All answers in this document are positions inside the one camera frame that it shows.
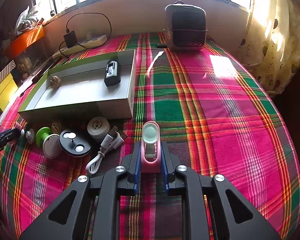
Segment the white knob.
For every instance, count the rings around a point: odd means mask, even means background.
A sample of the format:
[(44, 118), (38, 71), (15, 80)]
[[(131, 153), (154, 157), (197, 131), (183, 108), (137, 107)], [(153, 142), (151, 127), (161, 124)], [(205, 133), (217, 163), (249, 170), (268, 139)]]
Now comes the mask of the white knob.
[(34, 143), (35, 132), (32, 128), (29, 129), (28, 131), (25, 131), (25, 129), (22, 129), (21, 132), (20, 132), (20, 136), (23, 137), (23, 138), (26, 138), (26, 140), (29, 144)]

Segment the brown walnut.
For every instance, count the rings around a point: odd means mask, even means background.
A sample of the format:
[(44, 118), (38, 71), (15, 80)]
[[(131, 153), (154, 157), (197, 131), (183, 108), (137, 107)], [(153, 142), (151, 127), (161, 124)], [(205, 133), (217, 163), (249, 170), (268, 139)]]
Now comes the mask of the brown walnut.
[(53, 76), (50, 79), (50, 87), (52, 89), (58, 89), (61, 86), (61, 79), (58, 76)]
[(53, 134), (61, 134), (62, 132), (62, 124), (60, 121), (53, 121), (51, 123), (51, 131)]

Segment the pink white oval device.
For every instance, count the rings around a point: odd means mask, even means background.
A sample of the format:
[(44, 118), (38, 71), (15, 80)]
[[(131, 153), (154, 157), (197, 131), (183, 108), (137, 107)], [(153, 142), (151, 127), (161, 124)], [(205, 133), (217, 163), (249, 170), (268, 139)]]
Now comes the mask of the pink white oval device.
[(142, 173), (160, 173), (160, 127), (154, 121), (148, 121), (143, 125), (140, 157)]

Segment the black rectangular device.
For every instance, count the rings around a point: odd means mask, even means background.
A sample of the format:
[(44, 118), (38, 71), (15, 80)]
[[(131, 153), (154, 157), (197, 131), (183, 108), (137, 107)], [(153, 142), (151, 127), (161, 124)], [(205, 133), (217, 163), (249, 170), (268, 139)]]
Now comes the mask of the black rectangular device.
[(104, 83), (107, 87), (115, 86), (121, 82), (120, 65), (116, 60), (107, 63)]

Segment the pink ear hook clip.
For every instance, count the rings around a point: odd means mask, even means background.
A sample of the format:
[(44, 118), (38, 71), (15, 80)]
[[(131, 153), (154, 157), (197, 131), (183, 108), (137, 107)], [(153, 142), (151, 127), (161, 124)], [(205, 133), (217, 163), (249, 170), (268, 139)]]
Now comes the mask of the pink ear hook clip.
[(17, 129), (19, 129), (19, 131), (21, 131), (23, 129), (22, 126), (18, 122), (16, 122), (14, 124), (14, 127), (17, 128)]

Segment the yellow box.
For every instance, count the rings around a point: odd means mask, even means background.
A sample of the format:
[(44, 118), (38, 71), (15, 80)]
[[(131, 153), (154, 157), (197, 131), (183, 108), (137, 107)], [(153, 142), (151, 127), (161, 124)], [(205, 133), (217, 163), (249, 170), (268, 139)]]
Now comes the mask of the yellow box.
[(0, 113), (8, 105), (11, 96), (15, 94), (18, 86), (16, 85), (12, 74), (8, 74), (0, 83)]

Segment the green white round gadget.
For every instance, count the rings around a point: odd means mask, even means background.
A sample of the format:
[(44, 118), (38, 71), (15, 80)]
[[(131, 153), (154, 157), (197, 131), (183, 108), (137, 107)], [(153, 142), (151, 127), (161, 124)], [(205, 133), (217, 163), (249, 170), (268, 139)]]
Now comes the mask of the green white round gadget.
[(38, 130), (35, 142), (43, 150), (43, 154), (50, 159), (55, 159), (62, 153), (59, 135), (52, 133), (49, 127), (42, 127)]

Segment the striped gift box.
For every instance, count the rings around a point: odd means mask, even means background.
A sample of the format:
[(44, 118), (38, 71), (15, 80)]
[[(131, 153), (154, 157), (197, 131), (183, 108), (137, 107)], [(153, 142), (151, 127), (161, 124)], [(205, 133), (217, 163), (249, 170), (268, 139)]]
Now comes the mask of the striped gift box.
[(0, 84), (4, 80), (5, 77), (10, 74), (10, 72), (16, 67), (15, 62), (12, 60), (2, 71), (0, 71)]

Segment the black disc with white buttons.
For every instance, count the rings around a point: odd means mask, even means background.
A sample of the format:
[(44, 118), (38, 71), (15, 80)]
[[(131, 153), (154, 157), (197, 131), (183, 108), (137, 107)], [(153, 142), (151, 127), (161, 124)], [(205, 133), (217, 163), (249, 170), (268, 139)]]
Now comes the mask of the black disc with white buttons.
[(91, 152), (92, 146), (80, 133), (66, 129), (59, 135), (62, 150), (72, 157), (83, 157)]

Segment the black smartphone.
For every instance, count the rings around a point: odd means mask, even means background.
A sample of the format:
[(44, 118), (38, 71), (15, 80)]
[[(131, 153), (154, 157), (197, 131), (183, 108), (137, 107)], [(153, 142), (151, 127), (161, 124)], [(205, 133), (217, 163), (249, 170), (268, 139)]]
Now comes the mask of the black smartphone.
[(57, 62), (61, 59), (61, 57), (57, 57), (57, 58), (49, 58), (42, 67), (40, 67), (39, 72), (33, 77), (32, 79), (32, 84), (37, 83), (41, 77), (51, 68), (53, 68)]

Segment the white round cap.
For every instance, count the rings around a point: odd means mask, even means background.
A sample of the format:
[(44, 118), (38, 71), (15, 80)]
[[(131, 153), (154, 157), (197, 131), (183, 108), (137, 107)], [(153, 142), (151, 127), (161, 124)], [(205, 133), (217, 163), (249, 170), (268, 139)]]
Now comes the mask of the white round cap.
[(92, 118), (87, 125), (87, 132), (96, 141), (101, 142), (110, 130), (108, 120), (102, 116)]

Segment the orange box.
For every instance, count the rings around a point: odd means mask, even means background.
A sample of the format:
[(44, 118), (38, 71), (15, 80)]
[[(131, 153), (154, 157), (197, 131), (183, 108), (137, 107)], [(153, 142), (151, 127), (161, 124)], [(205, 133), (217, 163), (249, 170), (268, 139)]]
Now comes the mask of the orange box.
[(13, 60), (25, 49), (31, 46), (33, 43), (37, 42), (45, 36), (44, 28), (42, 25), (36, 26), (27, 32), (18, 36), (13, 40), (10, 45), (4, 50), (4, 54), (10, 59)]

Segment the plaid bed cloth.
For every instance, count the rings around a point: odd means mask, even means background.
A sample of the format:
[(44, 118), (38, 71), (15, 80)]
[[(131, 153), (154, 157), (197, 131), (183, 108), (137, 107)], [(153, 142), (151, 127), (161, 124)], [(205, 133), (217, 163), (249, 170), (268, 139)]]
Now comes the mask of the plaid bed cloth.
[[(105, 173), (130, 154), (143, 124), (160, 126), (169, 151), (205, 176), (224, 175), (264, 215), (282, 239), (300, 223), (300, 167), (279, 111), (257, 81), (212, 41), (196, 54), (158, 55), (162, 33), (112, 38), (104, 47), (61, 59), (72, 63), (134, 49), (134, 116), (112, 121), (127, 139), (103, 159)], [(0, 214), (17, 239), (29, 224), (85, 173), (89, 156), (47, 158), (24, 138), (0, 152)]]

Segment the green white cardboard box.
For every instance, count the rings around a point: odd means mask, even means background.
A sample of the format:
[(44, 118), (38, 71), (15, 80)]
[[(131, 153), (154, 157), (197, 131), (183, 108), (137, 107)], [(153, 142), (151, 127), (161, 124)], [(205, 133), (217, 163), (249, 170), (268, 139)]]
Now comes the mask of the green white cardboard box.
[[(107, 87), (104, 83), (107, 63), (120, 65), (121, 82)], [(50, 87), (58, 76), (61, 86)], [(126, 50), (97, 55), (52, 68), (29, 92), (18, 113), (27, 122), (53, 121), (66, 118), (90, 120), (133, 117), (136, 80), (136, 51)]]

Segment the black charger adapter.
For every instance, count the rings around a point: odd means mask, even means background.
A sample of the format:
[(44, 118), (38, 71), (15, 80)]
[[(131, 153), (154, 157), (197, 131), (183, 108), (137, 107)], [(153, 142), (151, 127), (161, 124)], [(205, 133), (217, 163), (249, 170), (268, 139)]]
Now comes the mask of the black charger adapter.
[(78, 41), (74, 31), (70, 31), (64, 35), (64, 41), (68, 48), (75, 46)]

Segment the white power strip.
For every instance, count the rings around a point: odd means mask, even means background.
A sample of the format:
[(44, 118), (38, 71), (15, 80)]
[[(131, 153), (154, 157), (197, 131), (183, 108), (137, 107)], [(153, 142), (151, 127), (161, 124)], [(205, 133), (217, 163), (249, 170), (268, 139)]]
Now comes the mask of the white power strip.
[(57, 50), (54, 54), (53, 54), (53, 58), (56, 59), (62, 55), (71, 55), (73, 53), (77, 53), (86, 49), (91, 49), (91, 48), (96, 48), (96, 47), (100, 47), (102, 46), (104, 43), (107, 42), (107, 36), (106, 35), (102, 35), (102, 36), (97, 36), (97, 37), (93, 37), (90, 40), (85, 40), (83, 42), (79, 42), (77, 45), (68, 48), (68, 47), (64, 47), (61, 48), (60, 50)]

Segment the cream patterned curtain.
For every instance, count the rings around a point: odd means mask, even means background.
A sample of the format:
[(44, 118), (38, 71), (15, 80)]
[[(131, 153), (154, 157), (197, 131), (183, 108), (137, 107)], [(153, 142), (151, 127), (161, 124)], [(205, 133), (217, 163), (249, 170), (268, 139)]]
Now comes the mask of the cream patterned curtain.
[(294, 0), (251, 0), (239, 62), (269, 96), (283, 93), (300, 69), (300, 7)]

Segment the small grey heater fan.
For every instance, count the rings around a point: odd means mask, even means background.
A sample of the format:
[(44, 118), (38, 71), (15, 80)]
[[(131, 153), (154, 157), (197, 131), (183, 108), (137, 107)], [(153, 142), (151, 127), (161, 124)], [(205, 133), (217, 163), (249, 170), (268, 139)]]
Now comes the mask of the small grey heater fan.
[(165, 7), (165, 41), (157, 48), (173, 51), (198, 51), (206, 42), (206, 12), (201, 7), (179, 0)]

